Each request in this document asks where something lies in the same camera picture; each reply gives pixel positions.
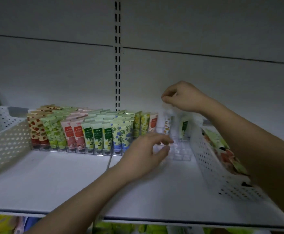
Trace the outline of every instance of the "white back panel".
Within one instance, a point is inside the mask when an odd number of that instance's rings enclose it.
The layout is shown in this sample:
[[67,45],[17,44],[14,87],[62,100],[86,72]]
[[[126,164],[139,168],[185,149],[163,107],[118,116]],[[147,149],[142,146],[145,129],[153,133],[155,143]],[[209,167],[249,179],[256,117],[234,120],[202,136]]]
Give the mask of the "white back panel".
[[162,112],[161,94],[180,80],[284,140],[284,64],[123,49],[120,106]]
[[122,45],[284,62],[284,0],[122,0]]
[[115,108],[113,47],[0,37],[3,105]]
[[0,35],[112,45],[114,0],[0,0]]

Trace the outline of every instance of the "store shelf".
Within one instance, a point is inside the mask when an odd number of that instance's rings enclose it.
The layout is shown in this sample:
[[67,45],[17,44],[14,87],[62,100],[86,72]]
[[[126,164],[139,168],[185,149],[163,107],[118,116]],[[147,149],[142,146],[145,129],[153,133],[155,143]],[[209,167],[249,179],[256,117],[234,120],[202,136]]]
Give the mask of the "store shelf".
[[[110,167],[121,157],[113,156]],[[269,201],[235,201],[212,193],[195,159],[166,161],[114,197],[105,220],[168,225],[236,226],[284,230],[284,213]]]
[[110,156],[31,151],[0,174],[0,212],[46,215],[104,173]]

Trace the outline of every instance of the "product label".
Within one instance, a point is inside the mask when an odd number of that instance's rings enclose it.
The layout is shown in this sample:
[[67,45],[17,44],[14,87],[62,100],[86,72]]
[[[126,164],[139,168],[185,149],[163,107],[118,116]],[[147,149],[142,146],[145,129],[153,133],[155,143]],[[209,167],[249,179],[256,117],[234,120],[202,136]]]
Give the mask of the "product label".
[[82,127],[81,126],[76,126],[74,127],[74,132],[76,137],[82,137],[83,132],[82,132]]
[[85,137],[87,139],[92,139],[93,138],[93,134],[92,134],[92,128],[85,128]]
[[183,122],[183,125],[182,125],[182,130],[183,130],[183,131],[186,130],[186,128],[187,128],[187,123],[188,123],[188,121]]
[[105,139],[112,139],[112,128],[104,129]]
[[101,139],[103,137],[102,128],[93,129],[93,136],[95,139]]
[[157,118],[152,119],[151,121],[151,128],[154,128],[156,126]]
[[65,134],[67,138],[74,136],[74,132],[71,126],[65,127]]

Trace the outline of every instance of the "white plastic basket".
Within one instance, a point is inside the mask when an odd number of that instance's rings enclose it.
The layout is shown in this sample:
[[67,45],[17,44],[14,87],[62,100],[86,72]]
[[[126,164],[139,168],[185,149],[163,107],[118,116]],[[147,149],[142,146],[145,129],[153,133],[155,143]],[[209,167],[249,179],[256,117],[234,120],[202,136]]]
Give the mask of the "white plastic basket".
[[201,125],[197,121],[193,124],[190,142],[196,161],[210,189],[219,195],[239,200],[256,201],[267,197],[259,187],[247,186],[251,184],[247,176],[234,175],[223,167],[209,143],[204,139]]
[[12,117],[8,107],[0,106],[0,169],[30,151],[28,122]]

